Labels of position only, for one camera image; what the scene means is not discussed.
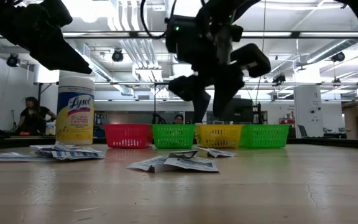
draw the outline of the yellow basket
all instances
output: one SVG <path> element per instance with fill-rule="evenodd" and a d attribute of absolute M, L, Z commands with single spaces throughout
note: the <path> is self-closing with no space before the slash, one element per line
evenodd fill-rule
<path fill-rule="evenodd" d="M 196 140 L 202 147 L 231 147 L 240 144 L 242 124 L 209 124 L 196 126 Z"/>

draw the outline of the plastic basket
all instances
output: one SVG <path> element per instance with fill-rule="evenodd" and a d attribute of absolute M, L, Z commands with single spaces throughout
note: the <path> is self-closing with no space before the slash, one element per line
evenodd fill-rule
<path fill-rule="evenodd" d="M 202 147 L 239 147 L 241 124 L 197 125 L 196 139 Z"/>
<path fill-rule="evenodd" d="M 194 124 L 154 124 L 155 147 L 160 149 L 191 148 L 195 133 Z"/>
<path fill-rule="evenodd" d="M 285 147 L 289 125 L 245 125 L 242 129 L 240 147 L 271 149 Z"/>
<path fill-rule="evenodd" d="M 111 148 L 143 149 L 151 145 L 149 124 L 105 124 L 107 145 Z"/>

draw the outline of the lysol wipes container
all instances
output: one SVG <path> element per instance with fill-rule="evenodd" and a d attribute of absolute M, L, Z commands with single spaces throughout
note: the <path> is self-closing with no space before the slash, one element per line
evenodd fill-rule
<path fill-rule="evenodd" d="M 64 144 L 92 144 L 94 82 L 83 77 L 59 79 L 56 140 Z"/>

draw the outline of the desk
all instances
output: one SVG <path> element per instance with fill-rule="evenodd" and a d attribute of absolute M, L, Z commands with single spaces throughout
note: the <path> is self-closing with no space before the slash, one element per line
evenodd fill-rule
<path fill-rule="evenodd" d="M 156 152 L 94 148 L 107 158 L 0 163 L 0 223 L 358 223 L 358 149 L 241 150 L 218 174 L 149 174 L 126 166 Z"/>

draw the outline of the green basket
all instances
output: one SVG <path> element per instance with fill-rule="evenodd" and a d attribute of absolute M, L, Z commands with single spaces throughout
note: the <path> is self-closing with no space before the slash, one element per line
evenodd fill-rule
<path fill-rule="evenodd" d="M 153 124 L 155 147 L 160 149 L 188 149 L 193 146 L 194 124 Z"/>
<path fill-rule="evenodd" d="M 253 149 L 281 148 L 287 145 L 289 125 L 250 124 L 244 125 L 240 147 Z"/>

